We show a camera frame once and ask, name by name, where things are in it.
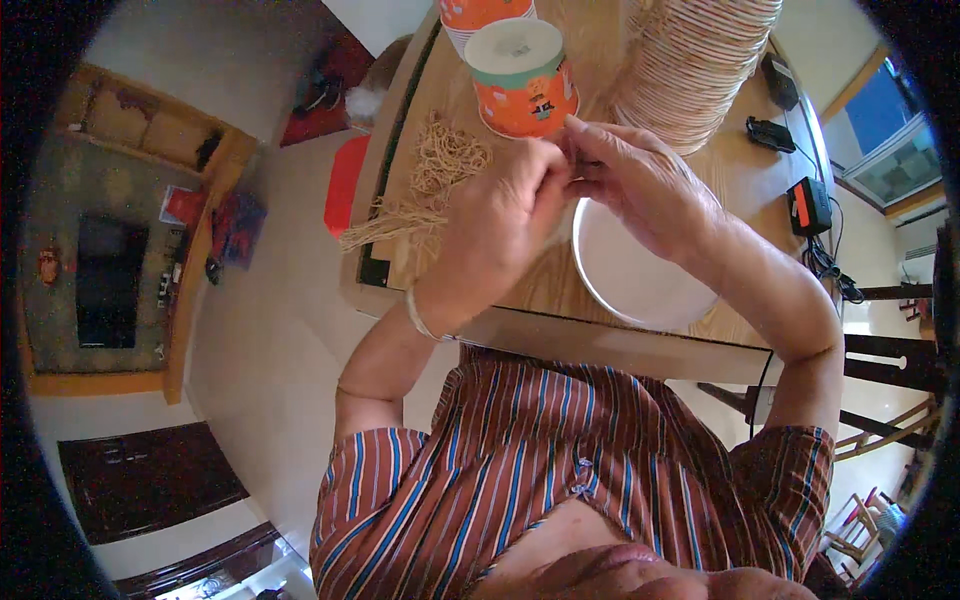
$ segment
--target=twine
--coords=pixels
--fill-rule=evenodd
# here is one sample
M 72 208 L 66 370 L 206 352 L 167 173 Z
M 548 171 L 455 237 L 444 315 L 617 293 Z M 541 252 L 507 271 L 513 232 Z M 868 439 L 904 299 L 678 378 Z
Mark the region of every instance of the twine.
M 410 172 L 409 193 L 398 199 L 378 197 L 373 206 L 376 217 L 340 234 L 341 252 L 402 236 L 434 256 L 440 232 L 446 226 L 444 211 L 450 191 L 461 181 L 487 168 L 492 150 L 474 137 L 444 125 L 431 111 L 420 127 L 413 154 L 416 163 Z

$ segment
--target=white fluffy object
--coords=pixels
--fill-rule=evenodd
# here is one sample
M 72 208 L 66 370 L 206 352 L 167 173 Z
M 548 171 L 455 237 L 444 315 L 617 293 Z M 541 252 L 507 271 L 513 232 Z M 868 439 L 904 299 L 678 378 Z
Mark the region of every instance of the white fluffy object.
M 347 90 L 347 114 L 354 122 L 372 122 L 380 111 L 386 89 L 355 87 Z

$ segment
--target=silver bracelet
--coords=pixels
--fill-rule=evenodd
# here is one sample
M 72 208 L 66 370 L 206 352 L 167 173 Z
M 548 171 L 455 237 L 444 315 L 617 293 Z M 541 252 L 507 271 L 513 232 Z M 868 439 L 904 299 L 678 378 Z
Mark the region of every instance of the silver bracelet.
M 430 330 L 426 328 L 425 324 L 423 324 L 423 319 L 420 318 L 420 313 L 417 312 L 417 305 L 414 303 L 413 286 L 407 288 L 403 298 L 407 303 L 407 316 L 410 317 L 410 323 L 414 324 L 414 327 L 417 328 L 417 331 L 430 338 L 434 342 L 442 342 L 444 338 L 438 338 L 434 334 L 430 333 Z

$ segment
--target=hand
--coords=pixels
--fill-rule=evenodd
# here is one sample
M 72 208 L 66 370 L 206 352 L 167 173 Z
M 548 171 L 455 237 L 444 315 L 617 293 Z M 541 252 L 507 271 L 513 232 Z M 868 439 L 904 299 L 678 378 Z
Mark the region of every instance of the hand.
M 414 293 L 431 333 L 451 333 L 510 291 L 573 198 L 570 175 L 560 148 L 523 139 L 454 190 L 440 256 Z
M 685 264 L 726 220 L 713 192 L 652 133 L 569 115 L 565 132 L 595 161 L 570 192 L 605 204 L 657 256 Z

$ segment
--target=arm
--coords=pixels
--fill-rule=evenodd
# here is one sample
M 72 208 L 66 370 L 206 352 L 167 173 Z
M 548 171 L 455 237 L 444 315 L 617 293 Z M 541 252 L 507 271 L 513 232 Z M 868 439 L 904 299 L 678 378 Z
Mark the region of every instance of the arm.
M 456 190 L 440 256 L 414 287 L 430 333 L 457 331 L 510 291 L 560 220 L 568 181 L 560 148 L 523 140 Z M 340 375 L 334 443 L 359 431 L 402 426 L 403 397 L 436 345 L 417 331 L 403 302 L 391 308 Z
M 727 213 L 651 133 L 569 118 L 567 134 L 602 163 L 584 168 L 574 191 L 604 203 L 651 252 L 703 281 L 783 360 L 767 425 L 815 425 L 836 436 L 843 332 L 817 279 Z
M 764 426 L 815 425 L 835 439 L 843 331 L 816 277 L 733 216 L 706 252 L 681 266 L 743 315 L 783 361 Z

